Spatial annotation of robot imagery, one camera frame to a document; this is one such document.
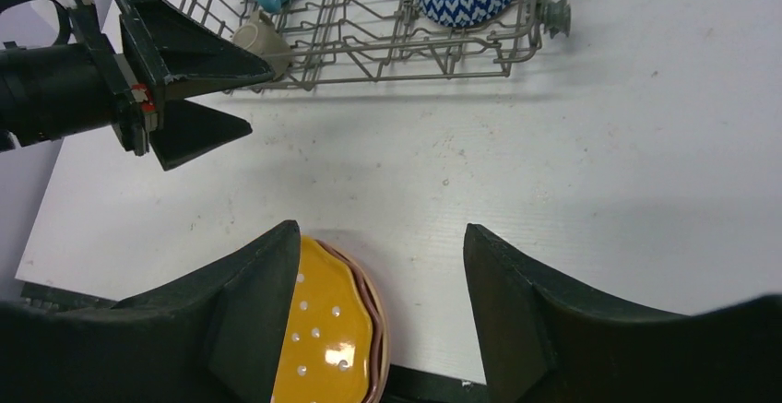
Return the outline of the small grey-green mug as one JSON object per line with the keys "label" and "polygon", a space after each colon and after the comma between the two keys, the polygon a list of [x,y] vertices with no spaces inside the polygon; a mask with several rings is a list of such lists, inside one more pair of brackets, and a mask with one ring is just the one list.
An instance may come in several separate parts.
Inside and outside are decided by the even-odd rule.
{"label": "small grey-green mug", "polygon": [[275,80],[281,79],[292,63],[291,47],[262,10],[253,12],[232,34],[231,41],[266,61],[275,72]]}

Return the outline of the grey wire dish rack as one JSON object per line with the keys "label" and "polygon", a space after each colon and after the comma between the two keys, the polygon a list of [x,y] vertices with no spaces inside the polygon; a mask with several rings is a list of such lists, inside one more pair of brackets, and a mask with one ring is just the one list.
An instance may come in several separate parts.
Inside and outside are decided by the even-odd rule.
{"label": "grey wire dish rack", "polygon": [[272,16],[290,66],[265,89],[404,80],[509,77],[545,37],[567,35],[567,0],[514,0],[473,28],[427,19],[418,0],[290,0]]}

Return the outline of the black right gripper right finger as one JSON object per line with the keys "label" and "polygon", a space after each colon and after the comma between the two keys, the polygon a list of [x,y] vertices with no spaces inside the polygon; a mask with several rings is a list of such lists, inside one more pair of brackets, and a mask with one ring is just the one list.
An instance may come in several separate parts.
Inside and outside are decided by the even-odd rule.
{"label": "black right gripper right finger", "polygon": [[595,289],[479,224],[464,266],[493,402],[777,402],[781,298],[684,315]]}

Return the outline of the yellow polka dot plate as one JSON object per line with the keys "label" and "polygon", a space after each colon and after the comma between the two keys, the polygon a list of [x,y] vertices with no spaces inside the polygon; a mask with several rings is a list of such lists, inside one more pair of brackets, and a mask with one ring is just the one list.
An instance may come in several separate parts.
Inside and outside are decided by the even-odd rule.
{"label": "yellow polka dot plate", "polygon": [[362,402],[370,387],[373,322],[347,263],[303,236],[271,400]]}

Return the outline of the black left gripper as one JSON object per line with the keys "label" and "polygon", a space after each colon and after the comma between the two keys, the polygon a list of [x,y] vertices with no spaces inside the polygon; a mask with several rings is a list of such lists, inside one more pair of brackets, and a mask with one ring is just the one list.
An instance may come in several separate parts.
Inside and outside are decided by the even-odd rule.
{"label": "black left gripper", "polygon": [[103,34],[94,0],[1,0],[2,11],[33,1],[53,4],[53,43],[1,52],[1,149],[111,127],[126,151],[150,145],[170,171],[253,132],[243,118],[188,100],[265,83],[262,58],[206,29],[166,0],[114,0],[124,55]]}

